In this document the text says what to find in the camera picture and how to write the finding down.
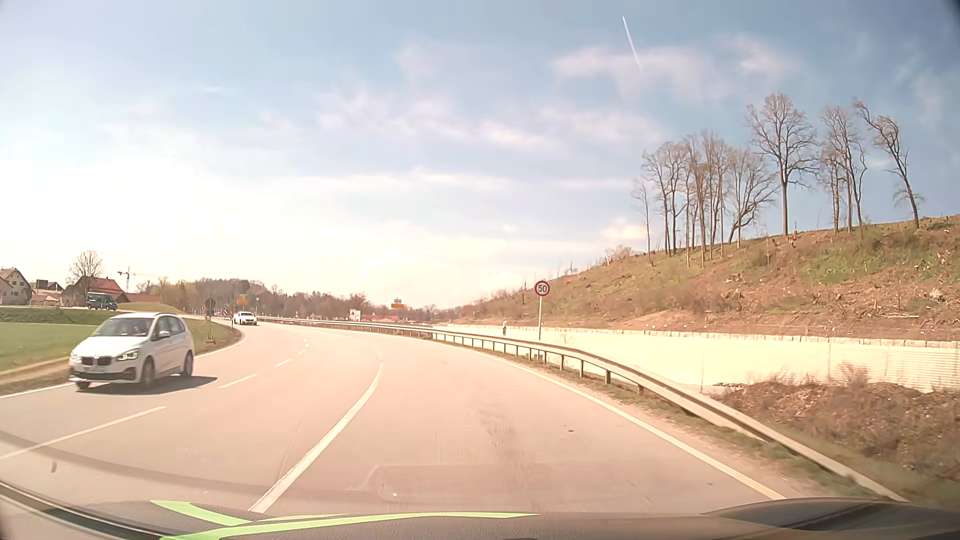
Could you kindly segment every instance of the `dry grass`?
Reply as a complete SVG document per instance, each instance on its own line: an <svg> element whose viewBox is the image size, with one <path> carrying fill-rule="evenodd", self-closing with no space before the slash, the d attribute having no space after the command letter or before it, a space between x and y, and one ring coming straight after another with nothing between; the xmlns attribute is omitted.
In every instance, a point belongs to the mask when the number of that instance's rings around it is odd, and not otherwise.
<svg viewBox="0 0 960 540"><path fill-rule="evenodd" d="M768 333L783 325L817 335L960 339L960 216L866 225L852 233L799 233L702 254L620 253L551 281L548 326ZM701 262L701 255L706 255ZM536 324L530 289L501 290L462 308L460 322Z"/></svg>
<svg viewBox="0 0 960 540"><path fill-rule="evenodd" d="M960 392L773 377L721 401L845 463L905 498L960 508Z"/></svg>

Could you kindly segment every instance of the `green field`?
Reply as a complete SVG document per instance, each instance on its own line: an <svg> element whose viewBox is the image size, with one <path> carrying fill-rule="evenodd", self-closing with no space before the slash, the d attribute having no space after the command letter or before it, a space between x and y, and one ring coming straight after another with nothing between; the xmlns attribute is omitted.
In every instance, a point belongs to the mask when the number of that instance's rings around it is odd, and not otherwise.
<svg viewBox="0 0 960 540"><path fill-rule="evenodd" d="M60 309L57 307L0 307L0 323L52 323L100 326L122 311L105 309Z"/></svg>
<svg viewBox="0 0 960 540"><path fill-rule="evenodd" d="M66 359L96 326L0 322L0 371L43 360Z"/></svg>
<svg viewBox="0 0 960 540"><path fill-rule="evenodd" d="M36 317L33 309L20 309ZM65 309L61 312L78 311L84 315L96 311ZM230 327L213 323L211 330L214 343L206 343L206 322L184 319L193 335L194 354L201 355L235 343L242 333ZM66 359L78 343L89 337L97 325L56 324L41 322L0 322L0 372L55 358Z"/></svg>

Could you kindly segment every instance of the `guardrail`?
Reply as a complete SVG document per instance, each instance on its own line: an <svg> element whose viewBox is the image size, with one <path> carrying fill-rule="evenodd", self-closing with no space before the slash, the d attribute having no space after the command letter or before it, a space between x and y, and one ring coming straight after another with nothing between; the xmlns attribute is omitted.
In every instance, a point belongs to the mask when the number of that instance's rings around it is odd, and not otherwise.
<svg viewBox="0 0 960 540"><path fill-rule="evenodd" d="M766 443L777 443L782 445L788 451L801 455L821 468L832 472L841 477L852 479L859 485L870 489L871 491L883 497L894 501L906 502L906 499L894 493L892 490L880 485L878 482L869 479L850 467L839 461L827 457L819 452L801 444L782 433L767 427L742 412L733 409L727 405L721 404L712 398L703 394L692 392L683 388L681 385L673 382L666 377L656 373L644 370L642 368L623 365L619 362L594 355L573 347L563 345L548 345L539 341L528 341L524 339L512 339L509 337L492 336L479 333L470 333L465 331L450 331L436 327L423 327L416 325L396 325L384 323L363 323L355 321L325 321L316 319L290 319L284 317L257 317L259 321L272 322L279 324L291 324L300 326L313 326L319 328L329 328L337 330L350 331L373 331L377 333L387 333L393 335L408 335L411 337L421 337L444 342L452 342L458 345L477 347L486 349L487 344L491 344L495 352L505 354L513 353L514 356L526 356L527 359L541 360L544 364L548 362L548 356L553 354L559 357L559 367L566 369L569 359L579 361L570 367L579 367L580 377L585 374L587 365L594 366L604 375L604 383L610 384L612 376L616 375L620 379L636 384L637 392L642 393L649 390L666 401L676 405L689 414L699 416L715 426L729 428L739 431L753 438Z"/></svg>

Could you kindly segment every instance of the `concrete wall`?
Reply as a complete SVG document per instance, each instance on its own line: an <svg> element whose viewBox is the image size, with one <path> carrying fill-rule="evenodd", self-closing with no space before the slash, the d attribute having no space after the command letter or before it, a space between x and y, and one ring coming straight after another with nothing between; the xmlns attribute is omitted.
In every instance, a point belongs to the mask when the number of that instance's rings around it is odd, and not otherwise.
<svg viewBox="0 0 960 540"><path fill-rule="evenodd" d="M449 325L486 335L502 327ZM537 329L509 327L507 337L537 340ZM576 347L649 369L681 384L752 383L775 374L842 380L845 366L861 367L872 381L916 388L960 388L960 342L851 339L667 331L544 328L543 341Z"/></svg>

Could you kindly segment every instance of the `construction crane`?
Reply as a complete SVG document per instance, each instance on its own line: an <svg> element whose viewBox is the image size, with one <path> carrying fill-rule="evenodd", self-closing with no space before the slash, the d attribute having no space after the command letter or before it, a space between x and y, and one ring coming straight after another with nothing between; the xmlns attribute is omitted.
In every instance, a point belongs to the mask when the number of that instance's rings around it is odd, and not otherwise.
<svg viewBox="0 0 960 540"><path fill-rule="evenodd" d="M140 276L140 277L142 277L142 278L157 278L158 280L167 280L167 279L170 278L170 276L158 276L158 275L156 275L156 274L137 274L137 273L135 273L135 272L131 272L131 271L130 271L130 266L127 267L127 271L126 271L126 272L124 272L123 270L121 270L121 271L117 272L117 274L119 274L119 275L121 275L121 276L127 276L127 286L124 287L124 289L123 289L124 292L130 292L130 276Z"/></svg>

